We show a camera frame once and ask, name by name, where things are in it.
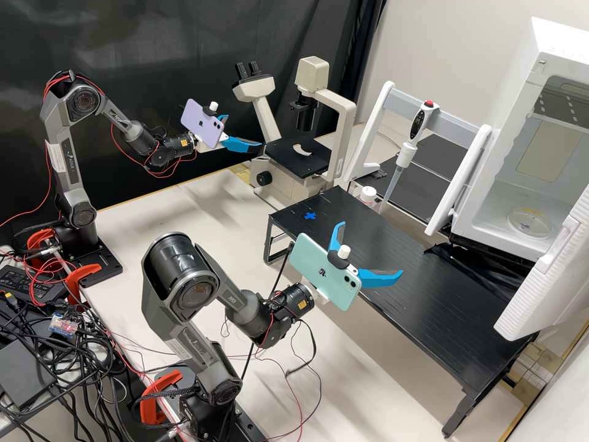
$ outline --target microscope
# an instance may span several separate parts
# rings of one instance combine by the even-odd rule
[[[345,153],[356,114],[356,104],[327,89],[329,63],[316,56],[299,60],[294,84],[298,98],[290,103],[300,132],[313,130],[318,104],[338,113],[331,150],[312,136],[283,138],[266,99],[274,79],[261,71],[256,61],[236,64],[239,80],[233,93],[239,101],[252,103],[266,148],[252,159],[250,184],[257,195],[275,207],[289,206],[333,186],[344,167]]]

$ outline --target microscope focus knob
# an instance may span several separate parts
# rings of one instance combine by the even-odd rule
[[[351,252],[350,246],[346,246],[345,244],[341,245],[339,250],[337,251],[337,257],[341,259],[348,259]]]
[[[256,175],[256,182],[261,186],[268,185],[272,182],[272,174],[268,171],[260,172]]]

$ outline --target black mounting plate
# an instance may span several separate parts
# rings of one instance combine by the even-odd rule
[[[80,280],[80,285],[84,288],[91,287],[99,282],[105,281],[123,272],[123,266],[114,257],[109,248],[99,238],[96,248],[90,252],[82,255],[65,256],[66,260],[70,261],[76,267],[80,268],[88,264],[100,264],[102,270],[97,273],[90,274]]]

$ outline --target black stage plate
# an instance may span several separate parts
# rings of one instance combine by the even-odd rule
[[[293,144],[298,143],[311,155],[305,157],[296,153]],[[280,138],[266,144],[266,155],[291,171],[299,178],[306,178],[314,174],[320,174],[327,170],[331,151],[323,144],[312,138]]]

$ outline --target white knob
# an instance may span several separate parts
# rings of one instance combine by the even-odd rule
[[[337,251],[337,257],[341,259],[348,259],[351,252],[350,246],[346,246],[345,244],[341,245],[339,250]]]

